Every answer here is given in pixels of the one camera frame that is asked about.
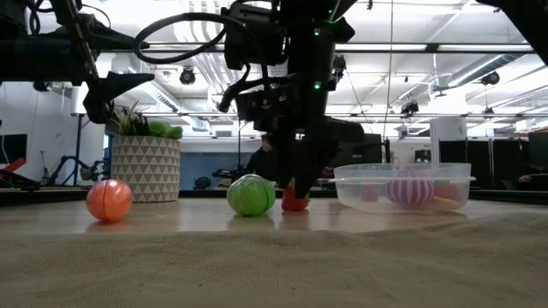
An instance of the white geometric planter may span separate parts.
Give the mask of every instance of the white geometric planter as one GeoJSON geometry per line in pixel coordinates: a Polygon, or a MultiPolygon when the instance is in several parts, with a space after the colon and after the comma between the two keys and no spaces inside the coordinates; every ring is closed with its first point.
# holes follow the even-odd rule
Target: white geometric planter
{"type": "Polygon", "coordinates": [[[111,178],[129,185],[134,202],[167,202],[179,198],[179,140],[117,136],[112,147],[111,178]]]}

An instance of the table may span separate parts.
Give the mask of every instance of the table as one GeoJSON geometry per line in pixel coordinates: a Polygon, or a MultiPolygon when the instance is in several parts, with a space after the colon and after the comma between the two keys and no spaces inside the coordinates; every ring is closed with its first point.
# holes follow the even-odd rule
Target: table
{"type": "Polygon", "coordinates": [[[196,231],[314,231],[372,232],[395,228],[419,228],[441,223],[509,213],[548,213],[548,207],[469,201],[455,212],[436,215],[370,214],[340,204],[336,199],[315,198],[308,210],[283,212],[277,200],[268,216],[239,217],[224,198],[181,198],[164,204],[134,204],[117,223],[97,222],[84,201],[31,204],[0,208],[0,233],[78,234],[139,233],[167,234],[196,231]]]}

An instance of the plastic container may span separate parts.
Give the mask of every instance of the plastic container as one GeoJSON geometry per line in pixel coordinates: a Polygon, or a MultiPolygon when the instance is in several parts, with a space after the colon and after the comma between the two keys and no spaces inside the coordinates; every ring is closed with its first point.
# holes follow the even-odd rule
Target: plastic container
{"type": "Polygon", "coordinates": [[[335,168],[342,204],[377,213],[458,210],[468,202],[469,163],[369,163],[335,168]]]}

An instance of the camera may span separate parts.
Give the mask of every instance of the camera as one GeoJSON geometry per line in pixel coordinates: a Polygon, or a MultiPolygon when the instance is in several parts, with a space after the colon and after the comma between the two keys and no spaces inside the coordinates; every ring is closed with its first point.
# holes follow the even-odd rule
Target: camera
{"type": "Polygon", "coordinates": [[[194,68],[191,66],[186,66],[182,69],[181,77],[179,81],[185,85],[192,85],[196,81],[196,75],[194,74],[194,68]]]}

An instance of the green ball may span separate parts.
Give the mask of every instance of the green ball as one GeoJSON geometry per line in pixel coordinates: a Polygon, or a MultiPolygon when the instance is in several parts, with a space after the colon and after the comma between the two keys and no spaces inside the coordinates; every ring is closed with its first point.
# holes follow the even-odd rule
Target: green ball
{"type": "Polygon", "coordinates": [[[274,186],[258,175],[244,175],[227,191],[230,207],[241,216],[264,215],[276,201],[274,186]]]}

